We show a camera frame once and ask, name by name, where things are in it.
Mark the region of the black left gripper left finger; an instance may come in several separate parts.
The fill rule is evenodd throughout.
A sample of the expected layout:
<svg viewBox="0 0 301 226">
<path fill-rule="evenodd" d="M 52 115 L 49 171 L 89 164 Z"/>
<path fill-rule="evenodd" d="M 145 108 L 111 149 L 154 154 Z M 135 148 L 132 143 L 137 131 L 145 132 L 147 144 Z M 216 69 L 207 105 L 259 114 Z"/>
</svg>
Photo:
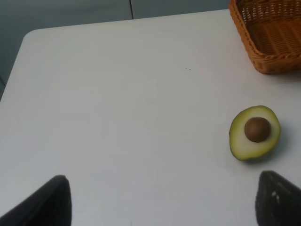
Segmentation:
<svg viewBox="0 0 301 226">
<path fill-rule="evenodd" d="M 0 217 L 2 226 L 70 226 L 71 222 L 71 189 L 64 175 L 54 176 Z"/>
</svg>

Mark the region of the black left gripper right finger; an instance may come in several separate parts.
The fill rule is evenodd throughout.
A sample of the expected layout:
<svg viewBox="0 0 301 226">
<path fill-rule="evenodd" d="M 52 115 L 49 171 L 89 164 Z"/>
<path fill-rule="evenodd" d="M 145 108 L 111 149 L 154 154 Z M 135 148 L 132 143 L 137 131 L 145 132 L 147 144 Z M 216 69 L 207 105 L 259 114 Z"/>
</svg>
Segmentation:
<svg viewBox="0 0 301 226">
<path fill-rule="evenodd" d="M 274 171 L 263 171 L 259 176 L 255 214 L 260 226 L 299 226 L 301 189 Z"/>
</svg>

